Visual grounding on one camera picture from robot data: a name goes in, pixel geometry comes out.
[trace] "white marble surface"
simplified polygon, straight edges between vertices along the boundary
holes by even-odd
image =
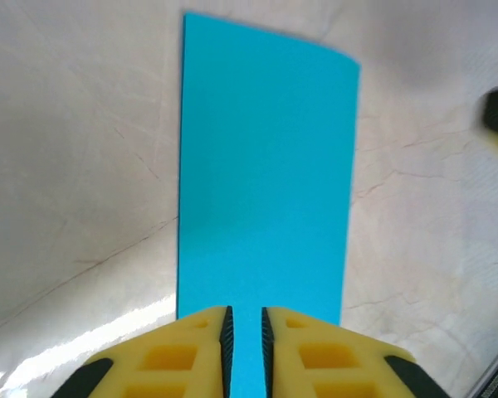
[[[183,9],[363,66],[343,325],[454,397],[498,351],[498,0],[0,0],[0,397],[173,319]]]

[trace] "blue paper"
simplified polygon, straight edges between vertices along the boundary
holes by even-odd
[[[261,307],[337,323],[359,66],[185,16],[178,316],[232,305],[233,398],[265,396]]]

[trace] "yellow object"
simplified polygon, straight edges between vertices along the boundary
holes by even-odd
[[[271,331],[266,330],[266,317]],[[274,363],[267,379],[272,380],[272,398],[415,396],[384,359],[415,362],[402,348],[285,308],[266,308],[262,321],[265,360]],[[269,339],[273,353],[266,353]]]
[[[223,398],[232,339],[231,308],[210,308],[95,354],[54,397]],[[93,366],[109,360],[91,392],[80,393]]]

